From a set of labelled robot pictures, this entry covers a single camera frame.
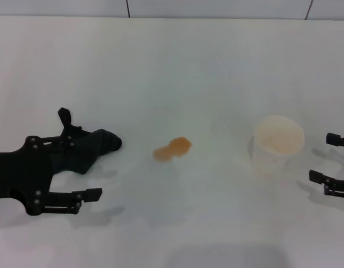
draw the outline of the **white wall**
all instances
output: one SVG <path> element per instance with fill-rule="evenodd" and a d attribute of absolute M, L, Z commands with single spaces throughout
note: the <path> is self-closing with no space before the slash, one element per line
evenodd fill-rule
<path fill-rule="evenodd" d="M 344 20 L 344 0 L 314 0 L 309 20 Z"/>
<path fill-rule="evenodd" d="M 297 18 L 310 0 L 128 0 L 131 17 Z"/>
<path fill-rule="evenodd" d="M 126 0 L 0 0 L 0 15 L 128 17 Z"/>

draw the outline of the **white table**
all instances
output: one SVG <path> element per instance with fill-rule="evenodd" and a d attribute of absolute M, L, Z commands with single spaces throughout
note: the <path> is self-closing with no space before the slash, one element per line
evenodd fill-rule
<path fill-rule="evenodd" d="M 0 151 L 59 135 L 60 107 L 124 141 L 51 190 L 103 188 L 74 215 L 27 216 L 0 199 L 0 268 L 344 267 L 344 22 L 0 17 Z M 248 146 L 269 114 L 297 121 L 305 150 L 254 172 Z M 154 149 L 193 146 L 160 164 Z"/>

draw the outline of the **tile grout line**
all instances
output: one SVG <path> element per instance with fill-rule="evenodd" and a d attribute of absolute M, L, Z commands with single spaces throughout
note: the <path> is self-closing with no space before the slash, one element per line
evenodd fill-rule
<path fill-rule="evenodd" d="M 126 0 L 126 7 L 127 7 L 127 14 L 128 14 L 128 17 L 131 18 L 130 16 L 130 8 L 128 6 L 128 0 Z"/>
<path fill-rule="evenodd" d="M 308 8 L 308 10 L 307 10 L 307 14 L 306 14 L 305 20 L 307 20 L 307 18 L 308 18 L 308 15 L 309 15 L 310 10 L 311 10 L 311 7 L 312 7 L 312 4 L 313 4 L 313 0 L 311 0 L 310 6 L 309 6 L 309 8 Z"/>

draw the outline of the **plastic cup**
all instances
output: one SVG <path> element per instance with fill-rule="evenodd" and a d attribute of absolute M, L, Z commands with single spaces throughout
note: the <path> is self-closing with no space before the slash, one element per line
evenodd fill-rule
<path fill-rule="evenodd" d="M 267 116 L 254 129 L 253 165 L 263 174 L 280 173 L 304 143 L 304 132 L 293 120 Z"/>

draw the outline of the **orange liquid spill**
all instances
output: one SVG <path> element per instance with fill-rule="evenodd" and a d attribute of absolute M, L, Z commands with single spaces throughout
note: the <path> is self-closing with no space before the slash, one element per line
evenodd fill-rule
<path fill-rule="evenodd" d="M 156 149 L 154 158 L 161 163 L 168 162 L 174 156 L 182 157 L 185 155 L 191 146 L 192 143 L 185 137 L 175 138 L 167 146 Z"/>

